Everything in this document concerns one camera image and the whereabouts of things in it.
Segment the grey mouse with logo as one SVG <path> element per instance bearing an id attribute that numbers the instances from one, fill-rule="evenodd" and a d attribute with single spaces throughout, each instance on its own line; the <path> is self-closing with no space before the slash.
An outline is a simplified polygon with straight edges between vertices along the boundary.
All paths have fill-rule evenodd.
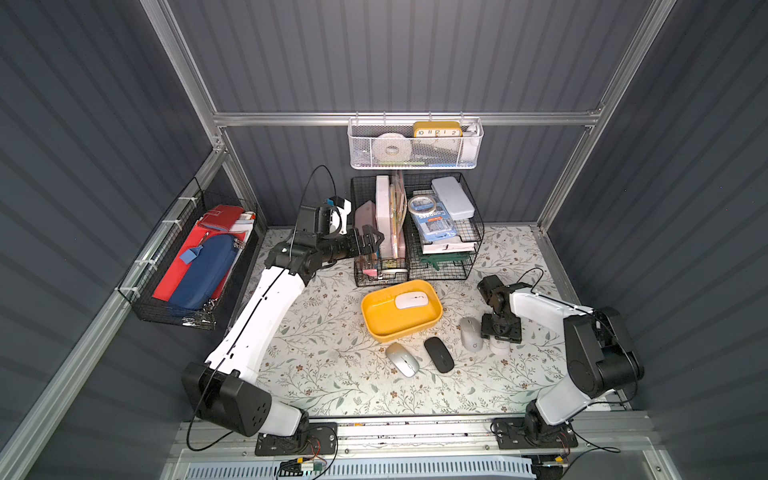
<path id="1" fill-rule="evenodd" d="M 484 339 L 481 333 L 481 323 L 471 317 L 464 317 L 459 322 L 462 346 L 469 352 L 475 353 L 483 349 Z"/>

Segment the black mouse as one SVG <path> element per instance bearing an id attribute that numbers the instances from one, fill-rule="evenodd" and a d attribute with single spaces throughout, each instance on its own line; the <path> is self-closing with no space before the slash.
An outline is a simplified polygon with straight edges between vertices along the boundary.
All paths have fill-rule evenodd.
<path id="1" fill-rule="evenodd" d="M 439 337 L 427 338 L 424 341 L 424 347 L 439 373 L 445 374 L 455 368 L 452 355 Z"/>

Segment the white mouse with orange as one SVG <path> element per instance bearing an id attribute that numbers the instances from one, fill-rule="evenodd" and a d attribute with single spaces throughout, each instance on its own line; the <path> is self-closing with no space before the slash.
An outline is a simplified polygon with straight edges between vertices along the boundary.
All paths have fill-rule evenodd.
<path id="1" fill-rule="evenodd" d="M 428 304 L 429 297 L 422 291 L 406 292 L 395 297 L 395 306 L 399 310 L 425 307 Z"/>

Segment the yellow storage box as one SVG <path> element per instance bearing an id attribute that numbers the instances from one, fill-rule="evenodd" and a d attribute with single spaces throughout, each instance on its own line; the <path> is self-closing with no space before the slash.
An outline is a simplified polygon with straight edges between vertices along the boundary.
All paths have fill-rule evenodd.
<path id="1" fill-rule="evenodd" d="M 429 304 L 397 309 L 395 297 L 412 291 L 425 292 Z M 361 302 L 361 311 L 370 335 L 380 343 L 387 343 L 432 328 L 442 318 L 444 309 L 429 282 L 412 280 L 367 294 Z"/>

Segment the silver grey mouse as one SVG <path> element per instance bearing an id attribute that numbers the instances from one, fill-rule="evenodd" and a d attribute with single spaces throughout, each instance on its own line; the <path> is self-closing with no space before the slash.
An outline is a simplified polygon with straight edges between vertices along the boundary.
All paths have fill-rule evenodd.
<path id="1" fill-rule="evenodd" d="M 405 377 L 412 378 L 420 370 L 416 358 L 400 343 L 392 343 L 385 350 L 386 357 L 395 368 Z"/>

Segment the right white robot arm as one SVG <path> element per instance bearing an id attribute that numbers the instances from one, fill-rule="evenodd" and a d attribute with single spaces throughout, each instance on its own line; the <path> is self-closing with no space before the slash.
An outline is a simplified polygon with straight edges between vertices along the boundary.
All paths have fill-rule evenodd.
<path id="1" fill-rule="evenodd" d="M 546 296 L 525 282 L 505 284 L 496 275 L 477 285 L 492 309 L 482 316 L 481 336 L 498 350 L 522 342 L 522 323 L 531 320 L 564 340 L 567 374 L 526 407 L 524 429 L 531 439 L 562 431 L 577 414 L 613 390 L 635 385 L 644 367 L 621 314 Z"/>

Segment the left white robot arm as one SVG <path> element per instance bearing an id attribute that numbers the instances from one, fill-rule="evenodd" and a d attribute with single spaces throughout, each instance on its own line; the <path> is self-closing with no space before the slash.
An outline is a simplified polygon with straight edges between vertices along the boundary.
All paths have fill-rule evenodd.
<path id="1" fill-rule="evenodd" d="M 284 316 L 319 270 L 375 253 L 383 243 L 384 235 L 366 225 L 329 238 L 295 233 L 275 245 L 227 335 L 204 362 L 189 363 L 182 374 L 193 417 L 245 437 L 290 437 L 301 431 L 305 413 L 257 385 L 262 360 Z"/>

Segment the white upright box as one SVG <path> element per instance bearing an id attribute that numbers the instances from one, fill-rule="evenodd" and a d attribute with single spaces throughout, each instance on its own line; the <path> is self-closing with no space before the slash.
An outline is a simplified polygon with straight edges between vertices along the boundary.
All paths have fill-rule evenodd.
<path id="1" fill-rule="evenodd" d="M 392 247 L 390 179 L 388 175 L 378 175 L 376 177 L 375 193 L 377 229 L 384 236 L 384 240 L 379 247 L 380 257 L 382 259 L 392 259 L 394 253 Z"/>

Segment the light blue pencil box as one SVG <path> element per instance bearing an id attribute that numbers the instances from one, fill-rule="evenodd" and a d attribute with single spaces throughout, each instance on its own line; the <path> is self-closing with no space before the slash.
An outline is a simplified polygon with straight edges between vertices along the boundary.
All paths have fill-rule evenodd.
<path id="1" fill-rule="evenodd" d="M 475 207 L 455 177 L 441 177 L 431 181 L 432 190 L 453 220 L 468 220 L 475 215 Z"/>

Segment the pink case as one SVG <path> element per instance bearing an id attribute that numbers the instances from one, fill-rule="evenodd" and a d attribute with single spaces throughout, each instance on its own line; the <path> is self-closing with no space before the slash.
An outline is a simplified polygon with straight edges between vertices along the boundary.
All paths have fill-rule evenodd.
<path id="1" fill-rule="evenodd" d="M 377 230 L 376 204 L 373 201 L 366 201 L 356 209 L 354 225 L 360 235 L 363 235 L 368 227 Z"/>

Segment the red folder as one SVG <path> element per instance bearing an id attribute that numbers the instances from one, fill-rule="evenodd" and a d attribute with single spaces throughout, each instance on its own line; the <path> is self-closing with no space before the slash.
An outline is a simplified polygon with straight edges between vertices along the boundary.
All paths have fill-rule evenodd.
<path id="1" fill-rule="evenodd" d="M 244 250 L 247 241 L 250 238 L 254 221 L 255 214 L 253 212 L 246 211 L 239 206 L 220 204 L 208 210 L 193 224 L 190 233 L 183 241 L 164 276 L 158 283 L 157 287 L 154 289 L 152 297 L 156 300 L 167 303 L 171 295 L 176 290 L 182 277 L 188 269 L 188 267 L 185 266 L 180 259 L 183 250 L 200 245 L 209 236 L 230 234 L 237 238 L 237 247 L 239 248 L 239 251 L 227 276 L 218 285 L 218 288 L 215 290 L 210 300 L 219 299 L 223 288 L 226 285 L 230 274 L 232 273 L 234 264 L 238 260 L 240 253 Z"/>

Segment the clear tape roll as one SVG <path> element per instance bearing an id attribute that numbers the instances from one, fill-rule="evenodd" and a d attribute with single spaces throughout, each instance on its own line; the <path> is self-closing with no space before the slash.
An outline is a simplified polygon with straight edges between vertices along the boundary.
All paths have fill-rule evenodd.
<path id="1" fill-rule="evenodd" d="M 409 212 L 418 217 L 432 215 L 436 207 L 437 201 L 431 195 L 416 195 L 408 202 Z"/>

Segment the blue pencil case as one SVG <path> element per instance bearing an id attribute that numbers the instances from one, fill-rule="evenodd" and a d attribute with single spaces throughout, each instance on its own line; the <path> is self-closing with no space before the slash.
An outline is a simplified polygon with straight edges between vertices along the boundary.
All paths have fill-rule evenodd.
<path id="1" fill-rule="evenodd" d="M 237 238 L 230 234 L 209 236 L 183 250 L 180 259 L 188 269 L 167 301 L 170 314 L 183 317 L 200 310 L 227 276 L 238 251 Z"/>

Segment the blue calculator package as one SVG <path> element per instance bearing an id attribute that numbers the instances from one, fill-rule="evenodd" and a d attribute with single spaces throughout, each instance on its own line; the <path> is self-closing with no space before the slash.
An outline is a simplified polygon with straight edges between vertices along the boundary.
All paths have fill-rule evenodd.
<path id="1" fill-rule="evenodd" d="M 417 213 L 413 214 L 412 217 L 417 231 L 425 243 L 435 243 L 458 235 L 452 218 L 440 202 L 435 204 L 431 213 Z"/>

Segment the white mesh hanging basket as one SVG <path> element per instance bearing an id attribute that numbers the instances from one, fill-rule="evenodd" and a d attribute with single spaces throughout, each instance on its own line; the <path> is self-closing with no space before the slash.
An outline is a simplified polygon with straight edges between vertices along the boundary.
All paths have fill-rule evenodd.
<path id="1" fill-rule="evenodd" d="M 463 136 L 414 138 L 413 124 L 419 121 L 457 121 Z M 412 157 L 403 163 L 381 163 L 372 155 L 372 140 L 384 133 L 400 133 L 412 140 Z M 478 118 L 355 116 L 347 123 L 350 164 L 357 170 L 422 169 L 471 170 L 476 167 L 484 139 Z"/>

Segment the white tape roll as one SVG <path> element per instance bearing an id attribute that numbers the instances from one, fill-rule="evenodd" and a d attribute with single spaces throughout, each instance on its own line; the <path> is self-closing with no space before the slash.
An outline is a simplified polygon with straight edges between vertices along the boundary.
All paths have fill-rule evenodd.
<path id="1" fill-rule="evenodd" d="M 412 140 L 400 133 L 384 133 L 372 140 L 373 158 L 381 163 L 403 163 L 412 157 Z"/>

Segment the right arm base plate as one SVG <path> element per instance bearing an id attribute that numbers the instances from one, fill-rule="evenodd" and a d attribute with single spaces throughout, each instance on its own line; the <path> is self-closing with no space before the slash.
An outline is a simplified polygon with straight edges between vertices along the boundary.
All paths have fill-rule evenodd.
<path id="1" fill-rule="evenodd" d="M 557 426 L 523 417 L 502 417 L 491 422 L 490 431 L 501 450 L 561 449 L 578 446 L 575 433 L 565 424 Z"/>

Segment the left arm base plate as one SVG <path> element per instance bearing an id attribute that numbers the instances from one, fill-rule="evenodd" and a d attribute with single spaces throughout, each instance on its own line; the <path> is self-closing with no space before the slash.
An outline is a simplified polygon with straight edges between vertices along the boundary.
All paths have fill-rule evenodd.
<path id="1" fill-rule="evenodd" d="M 254 455 L 303 456 L 333 455 L 337 451 L 338 424 L 336 422 L 308 423 L 286 437 L 258 434 Z"/>

